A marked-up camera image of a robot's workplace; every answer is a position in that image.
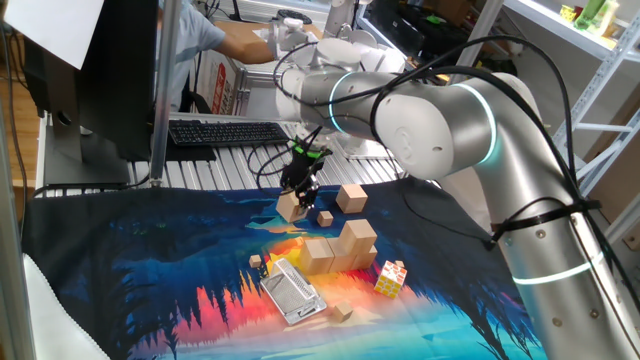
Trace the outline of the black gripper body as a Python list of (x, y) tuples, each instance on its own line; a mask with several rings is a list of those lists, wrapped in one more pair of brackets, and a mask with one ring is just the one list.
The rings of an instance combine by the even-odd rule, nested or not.
[(291, 162), (286, 165), (282, 175), (289, 175), (295, 181), (297, 189), (305, 182), (312, 180), (312, 177), (324, 166), (324, 155), (320, 153), (300, 153), (293, 152)]

